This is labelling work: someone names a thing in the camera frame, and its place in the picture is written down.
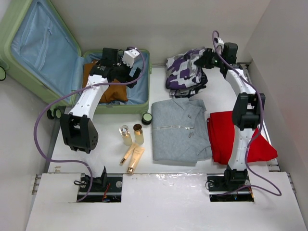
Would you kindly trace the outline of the purple camouflage garment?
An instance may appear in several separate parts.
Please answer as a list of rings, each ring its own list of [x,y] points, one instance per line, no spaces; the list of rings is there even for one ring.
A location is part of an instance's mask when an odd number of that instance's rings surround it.
[[[206,88],[207,76],[194,64],[204,51],[201,47],[167,58],[165,87],[171,98],[190,98]]]

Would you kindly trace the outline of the brown garment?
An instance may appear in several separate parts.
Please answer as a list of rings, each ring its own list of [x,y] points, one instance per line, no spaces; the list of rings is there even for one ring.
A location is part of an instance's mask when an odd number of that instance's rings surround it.
[[[86,87],[90,70],[98,62],[92,60],[91,63],[84,64],[82,87]],[[127,102],[127,87],[125,85],[110,85],[100,99],[100,103],[111,103],[113,101]]]

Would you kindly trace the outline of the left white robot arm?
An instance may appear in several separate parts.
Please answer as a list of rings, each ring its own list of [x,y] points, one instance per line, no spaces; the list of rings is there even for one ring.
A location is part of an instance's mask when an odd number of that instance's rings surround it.
[[[104,48],[102,57],[89,71],[88,80],[75,106],[60,118],[64,144],[73,151],[90,154],[98,143],[98,131],[92,119],[103,94],[110,86],[133,88],[142,77],[144,68],[131,70],[137,60],[145,58],[137,48],[127,48],[123,52]]]

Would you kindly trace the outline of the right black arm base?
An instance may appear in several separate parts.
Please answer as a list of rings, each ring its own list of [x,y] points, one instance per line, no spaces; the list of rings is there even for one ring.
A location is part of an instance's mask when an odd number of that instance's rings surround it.
[[[223,174],[207,174],[205,187],[209,191],[210,202],[254,202],[250,187],[237,190],[249,184],[248,176],[245,180],[227,184]]]

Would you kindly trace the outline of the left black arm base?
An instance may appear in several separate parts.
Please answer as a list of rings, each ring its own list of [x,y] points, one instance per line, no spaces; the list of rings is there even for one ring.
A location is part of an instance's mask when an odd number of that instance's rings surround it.
[[[78,187],[77,201],[83,198],[90,185],[90,177],[82,174],[80,180],[75,180],[74,184]],[[96,177],[89,194],[81,203],[120,203],[122,199],[122,175],[106,175],[104,179]]]

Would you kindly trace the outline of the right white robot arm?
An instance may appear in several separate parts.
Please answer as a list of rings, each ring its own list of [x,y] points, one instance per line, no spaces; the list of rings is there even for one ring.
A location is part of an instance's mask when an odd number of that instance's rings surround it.
[[[221,74],[237,96],[232,122],[235,138],[231,157],[222,177],[208,177],[208,184],[217,187],[218,196],[228,195],[247,188],[248,152],[252,142],[261,134],[265,95],[259,93],[244,74],[232,64],[238,46],[213,39],[213,49],[206,49],[195,64],[206,69],[220,68]]]

